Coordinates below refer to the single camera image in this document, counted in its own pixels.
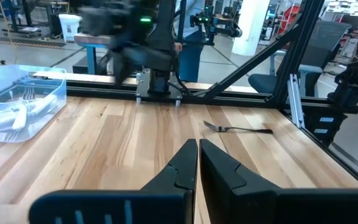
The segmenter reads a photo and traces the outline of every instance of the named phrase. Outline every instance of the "green light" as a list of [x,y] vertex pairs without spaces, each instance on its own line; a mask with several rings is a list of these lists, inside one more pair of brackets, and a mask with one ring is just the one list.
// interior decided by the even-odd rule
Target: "green light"
[[144,17],[144,18],[141,18],[140,21],[141,22],[151,22],[152,20],[149,17]]

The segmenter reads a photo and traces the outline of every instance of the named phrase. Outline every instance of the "black metal frame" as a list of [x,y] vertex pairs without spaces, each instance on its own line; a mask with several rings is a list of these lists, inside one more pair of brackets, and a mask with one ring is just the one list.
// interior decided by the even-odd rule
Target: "black metal frame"
[[[190,90],[191,94],[183,94],[181,102],[203,105],[274,108],[281,111],[290,109],[290,105],[286,103],[288,95],[287,80],[289,79],[291,73],[296,73],[298,70],[310,39],[310,35],[314,29],[314,25],[316,24],[318,14],[323,6],[323,2],[324,0],[303,1],[301,11],[296,18],[296,22],[294,22],[292,28],[278,38],[276,42],[266,47],[255,57],[231,73],[223,81],[213,85],[210,89]],[[181,19],[180,27],[182,27],[182,32],[179,30],[179,39],[183,39],[181,38],[183,37],[183,25],[184,20]],[[278,69],[280,75],[278,76],[278,83],[272,95],[225,91],[225,89],[229,88],[232,84],[238,81],[238,79],[250,72],[253,68],[258,66],[258,64],[266,60],[269,56],[274,54],[277,50],[280,50],[289,42],[291,42],[290,48],[288,49],[288,52]],[[136,98],[138,98],[138,96],[136,96],[137,88],[137,85],[113,86],[111,83],[67,81],[67,93],[70,96],[136,100]],[[143,100],[158,102],[166,101],[166,99],[158,97],[147,97],[143,98]],[[327,99],[302,97],[301,103],[305,113],[358,113],[358,107],[356,106],[346,108],[334,105]],[[355,171],[352,167],[349,167],[345,162],[334,155],[307,130],[301,130],[358,180],[357,171]]]

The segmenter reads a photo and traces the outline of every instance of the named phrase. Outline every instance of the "plastic container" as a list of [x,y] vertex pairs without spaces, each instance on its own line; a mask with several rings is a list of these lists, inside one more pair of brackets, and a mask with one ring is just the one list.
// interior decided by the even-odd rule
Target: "plastic container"
[[74,42],[74,35],[78,33],[82,17],[69,14],[59,14],[59,19],[65,42]]
[[31,139],[66,105],[66,80],[33,76],[37,72],[45,76],[51,72],[65,73],[65,70],[0,66],[0,142]]

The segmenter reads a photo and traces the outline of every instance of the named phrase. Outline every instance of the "wooden tabletop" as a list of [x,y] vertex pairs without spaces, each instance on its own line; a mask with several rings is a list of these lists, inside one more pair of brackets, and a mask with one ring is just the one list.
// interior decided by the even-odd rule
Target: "wooden tabletop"
[[[215,133],[203,120],[274,135]],[[0,223],[26,223],[31,203],[58,189],[140,189],[189,138],[206,138],[283,188],[358,187],[277,110],[69,97],[30,141],[0,143]],[[200,175],[196,223],[209,223]]]

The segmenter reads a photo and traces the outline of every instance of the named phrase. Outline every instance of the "office chair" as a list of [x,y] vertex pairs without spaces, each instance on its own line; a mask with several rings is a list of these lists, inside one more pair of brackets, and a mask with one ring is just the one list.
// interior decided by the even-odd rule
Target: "office chair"
[[[322,74],[329,59],[333,56],[334,49],[341,41],[350,24],[318,21],[306,48],[305,54],[299,66],[298,78],[300,79],[301,96],[317,96],[317,81]],[[284,56],[285,51],[278,50],[270,56],[270,74],[252,74],[248,82],[259,93],[273,93],[277,83],[277,77],[281,75],[281,66],[275,71],[275,57]]]

